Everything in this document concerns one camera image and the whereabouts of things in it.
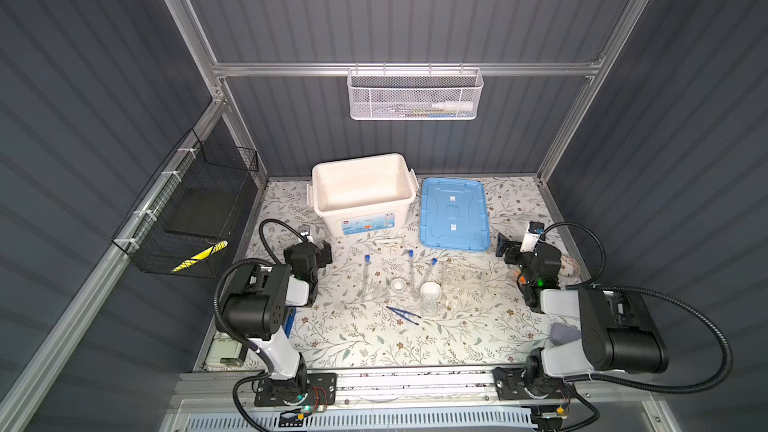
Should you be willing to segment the blue-capped test tube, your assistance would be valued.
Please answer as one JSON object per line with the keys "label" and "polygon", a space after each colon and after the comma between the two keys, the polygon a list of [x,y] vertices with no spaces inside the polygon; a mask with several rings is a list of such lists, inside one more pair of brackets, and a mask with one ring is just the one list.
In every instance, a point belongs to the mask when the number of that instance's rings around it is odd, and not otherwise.
{"label": "blue-capped test tube", "polygon": [[419,282],[419,286],[422,287],[424,284],[430,282],[434,276],[435,276],[435,270],[437,268],[438,259],[432,258],[430,260],[429,265],[425,268],[424,273],[422,274],[421,281]]}
{"label": "blue-capped test tube", "polygon": [[418,288],[416,283],[415,252],[412,249],[408,250],[408,266],[410,294],[414,300],[417,300]]}
{"label": "blue-capped test tube", "polygon": [[371,255],[366,254],[362,270],[361,299],[365,300],[368,293],[369,275],[371,266]]}

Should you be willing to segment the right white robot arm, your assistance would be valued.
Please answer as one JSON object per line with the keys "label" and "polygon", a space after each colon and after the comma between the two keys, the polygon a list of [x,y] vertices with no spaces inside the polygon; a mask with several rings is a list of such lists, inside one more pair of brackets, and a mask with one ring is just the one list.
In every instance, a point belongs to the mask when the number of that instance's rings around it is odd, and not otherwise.
{"label": "right white robot arm", "polygon": [[521,241],[499,234],[495,255],[519,269],[517,287],[532,312],[580,323],[575,332],[552,328],[552,345],[529,353],[525,363],[529,384],[594,372],[658,374],[667,369],[666,346],[640,294],[589,286],[561,288],[563,255],[535,233],[526,233]]}

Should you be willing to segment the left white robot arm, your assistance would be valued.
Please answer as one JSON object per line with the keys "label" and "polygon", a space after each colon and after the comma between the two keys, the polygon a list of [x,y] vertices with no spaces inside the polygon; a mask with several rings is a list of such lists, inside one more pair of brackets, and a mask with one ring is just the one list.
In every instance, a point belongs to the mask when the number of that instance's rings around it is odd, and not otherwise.
{"label": "left white robot arm", "polygon": [[332,248],[325,240],[301,241],[284,250],[284,259],[234,262],[217,281],[214,319],[219,331],[264,362],[267,380],[304,390],[309,383],[306,362],[290,345],[285,322],[291,309],[315,303],[319,271],[332,263]]}

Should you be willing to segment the floral tape roll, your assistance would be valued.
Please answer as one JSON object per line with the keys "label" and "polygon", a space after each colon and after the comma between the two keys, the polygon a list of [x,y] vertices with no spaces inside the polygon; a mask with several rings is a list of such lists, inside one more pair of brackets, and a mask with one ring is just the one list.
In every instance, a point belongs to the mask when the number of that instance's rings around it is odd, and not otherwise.
{"label": "floral tape roll", "polygon": [[581,274],[581,268],[576,259],[569,255],[562,255],[560,258],[561,266],[559,275],[565,278],[578,278]]}

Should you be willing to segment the clear acrylic tube rack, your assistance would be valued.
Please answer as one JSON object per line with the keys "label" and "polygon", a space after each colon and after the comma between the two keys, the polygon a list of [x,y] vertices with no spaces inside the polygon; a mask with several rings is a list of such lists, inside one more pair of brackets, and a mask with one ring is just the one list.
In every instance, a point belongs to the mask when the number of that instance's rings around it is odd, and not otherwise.
{"label": "clear acrylic tube rack", "polygon": [[488,294],[487,268],[447,268],[443,270],[441,279],[445,302],[448,305],[481,302]]}

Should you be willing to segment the white plastic storage bin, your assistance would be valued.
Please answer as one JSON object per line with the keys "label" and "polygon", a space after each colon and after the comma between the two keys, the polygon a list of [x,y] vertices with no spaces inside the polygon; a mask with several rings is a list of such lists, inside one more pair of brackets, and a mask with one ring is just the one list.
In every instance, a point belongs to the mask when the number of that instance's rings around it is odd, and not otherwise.
{"label": "white plastic storage bin", "polygon": [[315,165],[306,199],[330,234],[341,238],[401,229],[418,190],[415,171],[390,153]]}

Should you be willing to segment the small white dish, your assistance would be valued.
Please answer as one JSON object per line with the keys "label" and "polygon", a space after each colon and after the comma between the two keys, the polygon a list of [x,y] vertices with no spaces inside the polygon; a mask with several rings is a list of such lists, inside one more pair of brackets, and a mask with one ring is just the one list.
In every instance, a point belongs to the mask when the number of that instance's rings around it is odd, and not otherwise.
{"label": "small white dish", "polygon": [[395,293],[400,293],[407,289],[408,284],[403,278],[394,278],[390,283],[390,287]]}

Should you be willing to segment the blue plastic bin lid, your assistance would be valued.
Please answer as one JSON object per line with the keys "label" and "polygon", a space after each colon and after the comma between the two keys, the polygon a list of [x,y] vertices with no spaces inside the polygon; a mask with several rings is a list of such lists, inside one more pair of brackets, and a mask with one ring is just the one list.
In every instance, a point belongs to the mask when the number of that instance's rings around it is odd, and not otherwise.
{"label": "blue plastic bin lid", "polygon": [[479,181],[426,178],[419,217],[420,241],[426,247],[469,252],[490,247],[486,195]]}

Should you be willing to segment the blue tweezers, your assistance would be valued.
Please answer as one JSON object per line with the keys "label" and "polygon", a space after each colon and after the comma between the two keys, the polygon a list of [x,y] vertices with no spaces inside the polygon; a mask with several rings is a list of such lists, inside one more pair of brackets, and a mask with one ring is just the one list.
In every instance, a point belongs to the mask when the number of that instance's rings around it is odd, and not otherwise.
{"label": "blue tweezers", "polygon": [[404,321],[412,323],[414,325],[418,325],[419,321],[422,319],[420,315],[407,310],[398,309],[390,306],[387,306],[387,309],[393,314],[395,314],[396,316],[398,316],[399,318],[403,319]]}

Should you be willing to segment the green white small device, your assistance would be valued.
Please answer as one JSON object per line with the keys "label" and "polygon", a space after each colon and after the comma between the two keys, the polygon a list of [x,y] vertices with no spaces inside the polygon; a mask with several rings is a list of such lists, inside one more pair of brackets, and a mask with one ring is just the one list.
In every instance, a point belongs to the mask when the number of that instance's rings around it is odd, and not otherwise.
{"label": "green white small device", "polygon": [[248,349],[225,333],[216,333],[206,354],[203,367],[206,371],[241,367],[245,364]]}

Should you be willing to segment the white bottle in basket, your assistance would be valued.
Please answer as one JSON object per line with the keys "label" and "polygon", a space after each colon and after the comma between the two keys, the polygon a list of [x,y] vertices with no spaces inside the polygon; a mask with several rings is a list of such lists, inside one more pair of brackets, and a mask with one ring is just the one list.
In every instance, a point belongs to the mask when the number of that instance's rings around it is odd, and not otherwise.
{"label": "white bottle in basket", "polygon": [[432,103],[429,110],[432,113],[471,113],[474,111],[474,103],[470,101],[443,101]]}

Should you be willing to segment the blue handled tool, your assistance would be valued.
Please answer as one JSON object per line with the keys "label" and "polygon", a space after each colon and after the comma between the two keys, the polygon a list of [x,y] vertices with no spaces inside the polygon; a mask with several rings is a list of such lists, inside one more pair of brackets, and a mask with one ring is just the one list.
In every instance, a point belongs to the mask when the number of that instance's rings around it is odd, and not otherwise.
{"label": "blue handled tool", "polygon": [[294,325],[295,319],[296,319],[296,313],[297,313],[297,309],[296,308],[291,307],[291,308],[288,309],[288,313],[287,313],[285,322],[283,324],[283,329],[284,329],[284,332],[285,332],[287,337],[289,337],[291,335],[291,332],[292,332],[292,329],[293,329],[293,325]]}

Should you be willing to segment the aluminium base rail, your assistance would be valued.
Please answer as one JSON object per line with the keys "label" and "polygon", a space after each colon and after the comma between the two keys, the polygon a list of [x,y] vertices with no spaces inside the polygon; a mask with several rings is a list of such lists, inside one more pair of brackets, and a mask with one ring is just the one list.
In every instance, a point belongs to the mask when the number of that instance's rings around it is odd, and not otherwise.
{"label": "aluminium base rail", "polygon": [[[510,382],[494,372],[498,366],[409,366],[317,369],[309,373],[311,392],[318,400],[337,406],[373,402],[430,402],[441,400],[496,400]],[[222,403],[232,405],[235,383],[254,371],[184,373],[170,406]]]}

